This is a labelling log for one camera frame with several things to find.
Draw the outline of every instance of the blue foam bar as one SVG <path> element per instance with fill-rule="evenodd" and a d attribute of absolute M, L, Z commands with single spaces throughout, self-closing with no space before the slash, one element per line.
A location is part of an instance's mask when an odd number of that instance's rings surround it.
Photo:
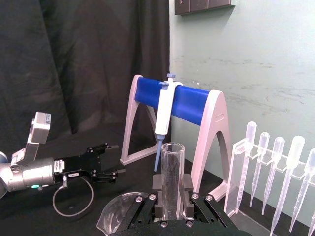
<path fill-rule="evenodd" d="M 153 108 L 158 108 L 160 81 L 139 78 L 135 100 Z M 200 125 L 209 91 L 186 86 L 175 89 L 172 115 Z"/>

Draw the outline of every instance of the black table surface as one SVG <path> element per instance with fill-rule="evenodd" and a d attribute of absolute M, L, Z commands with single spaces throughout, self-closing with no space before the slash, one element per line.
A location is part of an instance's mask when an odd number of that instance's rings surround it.
<path fill-rule="evenodd" d="M 71 135 L 42 145 L 37 158 L 61 158 L 80 155 L 89 146 L 103 143 L 119 145 L 123 142 L 123 126 L 101 126 L 84 133 Z M 129 151 L 135 152 L 148 147 L 145 142 L 130 142 Z M 91 207 L 76 217 L 66 218 L 58 215 L 52 206 L 52 197 L 60 185 L 44 188 L 43 191 L 28 189 L 7 193 L 0 200 L 0 236 L 45 235 L 45 236 L 103 236 L 103 232 L 96 228 L 96 224 L 103 208 L 114 197 L 126 192 L 152 191 L 152 175 L 155 156 L 145 157 L 139 161 L 122 166 L 119 162 L 120 152 L 116 155 L 101 157 L 102 169 L 106 172 L 116 169 L 126 169 L 126 173 L 117 177 L 115 184 L 94 183 L 94 201 Z M 185 173 L 191 172 L 192 164 L 185 162 Z M 57 207 L 61 210 L 75 213 L 77 209 L 88 203 L 91 193 L 87 185 L 80 179 L 69 183 L 69 189 L 62 190 L 60 197 L 56 197 Z M 221 179 L 205 171 L 202 178 L 199 194 L 204 196 L 211 189 L 221 183 Z M 249 196 L 244 196 L 241 211 L 270 228 L 274 209 L 266 207 L 265 216 L 260 215 L 261 202 L 255 200 L 253 208 L 248 206 Z M 282 214 L 276 233 L 280 236 L 307 235 L 307 227 L 297 222 L 296 233 L 289 233 L 290 217 Z"/>

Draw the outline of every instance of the white stand leg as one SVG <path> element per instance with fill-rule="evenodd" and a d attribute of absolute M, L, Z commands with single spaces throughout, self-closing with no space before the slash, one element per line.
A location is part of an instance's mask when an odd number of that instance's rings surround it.
<path fill-rule="evenodd" d="M 144 149 L 142 151 L 128 155 L 132 125 L 133 125 L 133 121 L 134 121 L 134 117 L 135 117 L 137 108 L 139 106 L 139 102 L 135 101 L 134 98 L 135 98 L 135 94 L 137 92 L 137 82 L 138 82 L 138 79 L 141 77 L 142 77 L 141 75 L 135 75 L 133 77 L 133 81 L 132 81 L 132 85 L 131 85 L 129 102 L 128 102 L 126 125 L 125 125 L 124 141 L 123 141 L 123 148 L 122 148 L 122 156 L 120 159 L 120 162 L 123 165 L 127 165 L 127 164 L 134 162 L 134 161 L 140 160 L 146 156 L 150 156 L 150 155 L 156 153 L 158 150 L 158 145 L 155 144 L 152 147 L 149 147 L 149 148 Z M 152 107 L 146 106 L 146 111 L 149 115 L 149 119 L 150 119 L 150 122 L 151 122 L 151 125 L 153 128 L 153 131 L 154 131 L 155 125 L 156 125 L 156 120 L 157 120 L 156 115 L 155 115 Z"/>
<path fill-rule="evenodd" d="M 226 195 L 227 191 L 227 181 L 231 162 L 230 135 L 224 94 L 218 90 L 211 90 L 209 92 L 201 120 L 197 147 L 191 171 L 194 192 L 199 192 L 206 160 L 215 135 L 218 137 L 220 146 L 223 167 L 223 183 L 211 191 L 210 194 L 218 201 Z"/>

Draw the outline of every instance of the glass cylinder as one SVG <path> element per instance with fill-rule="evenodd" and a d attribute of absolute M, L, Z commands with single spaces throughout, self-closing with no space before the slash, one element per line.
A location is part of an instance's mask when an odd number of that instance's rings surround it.
<path fill-rule="evenodd" d="M 163 220 L 180 220 L 183 215 L 185 147 L 179 143 L 162 146 Z"/>

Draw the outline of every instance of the pipette stand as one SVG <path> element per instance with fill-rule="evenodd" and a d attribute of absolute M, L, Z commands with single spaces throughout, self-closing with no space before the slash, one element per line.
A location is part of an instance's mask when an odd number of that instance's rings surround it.
<path fill-rule="evenodd" d="M 242 165 L 243 165 L 244 154 L 245 154 L 244 143 L 245 143 L 245 139 L 242 139 L 233 145 L 231 168 L 230 168 L 229 178 L 228 178 L 228 188 L 227 188 L 227 193 L 226 193 L 224 211 L 232 220 L 234 217 L 238 217 L 237 215 L 240 215 L 239 217 L 243 217 L 244 218 L 243 220 L 253 221 L 254 223 L 257 224 L 256 230 L 263 232 L 260 235 L 269 236 L 269 234 L 270 234 L 269 229 L 266 229 L 265 227 L 259 225 L 257 222 L 255 222 L 254 220 L 252 220 L 248 216 L 246 216 L 244 213 L 242 213 L 240 210 L 238 211 L 237 214 L 235 214 L 236 213 L 235 211 L 236 211 L 237 194 L 238 194 L 238 189 L 239 189 L 239 184 L 240 184 L 240 179 L 241 179 L 241 172 L 242 172 Z M 249 168 L 248 168 L 247 178 L 246 178 L 245 188 L 244 188 L 244 191 L 246 191 L 248 193 L 251 192 L 251 187 L 252 187 L 251 176 L 253 176 L 254 167 L 256 166 L 256 160 L 258 157 L 257 150 L 258 150 L 258 145 L 254 144 L 253 149 L 251 151 L 251 155 L 250 155 Z M 262 167 L 261 167 L 262 172 L 263 172 L 264 168 L 267 168 L 268 171 L 270 170 L 270 166 L 271 166 L 270 164 L 272 162 L 271 161 L 271 154 L 272 154 L 272 150 L 268 149 L 266 154 L 263 156 Z M 285 171 L 287 169 L 286 160 L 287 160 L 287 156 L 282 155 L 281 159 L 278 162 L 278 165 L 276 167 L 275 179 L 280 178 L 281 175 L 282 176 L 285 175 Z M 294 178 L 298 181 L 301 181 L 304 177 L 304 174 L 305 174 L 304 173 L 304 167 L 305 167 L 305 163 L 299 161 L 298 166 L 293 171 L 292 178 Z M 260 174 L 259 181 L 258 181 L 258 188 L 262 187 L 263 189 L 265 189 L 266 182 L 267 182 L 267 177 Z M 309 182 L 309 185 L 315 187 L 315 177 L 313 177 L 311 179 L 311 181 Z M 297 196 L 299 188 L 293 189 L 291 186 L 289 187 L 288 192 L 290 192 L 290 194 L 294 194 L 295 196 Z M 272 195 L 274 197 L 276 196 L 277 198 L 279 197 L 280 192 L 275 193 L 274 192 L 275 188 L 276 188 L 275 186 L 272 186 L 269 200 L 272 198 Z M 257 191 L 255 194 L 255 197 L 263 200 L 263 195 L 264 195 L 263 191 Z M 292 206 L 292 210 L 293 210 L 295 202 L 292 203 L 292 202 L 285 201 L 284 206 L 288 205 L 288 204 L 290 206 Z M 270 205 L 272 207 L 276 208 L 277 203 L 272 203 Z"/>
<path fill-rule="evenodd" d="M 159 83 L 160 81 L 146 79 L 140 75 L 136 75 L 133 78 L 121 156 L 121 163 L 123 165 L 140 160 L 157 151 L 156 144 L 145 150 L 128 155 L 132 125 L 140 103 L 146 105 L 153 131 L 155 130 L 156 115 L 154 108 L 158 108 L 159 92 L 161 89 Z M 200 125 L 191 171 L 194 192 L 199 192 L 210 146 L 213 138 L 217 135 L 222 159 L 223 183 L 211 191 L 210 194 L 213 195 L 217 201 L 220 200 L 226 195 L 231 157 L 228 116 L 223 92 L 218 90 L 211 90 L 209 92 L 196 88 L 177 86 L 174 95 L 172 115 Z"/>

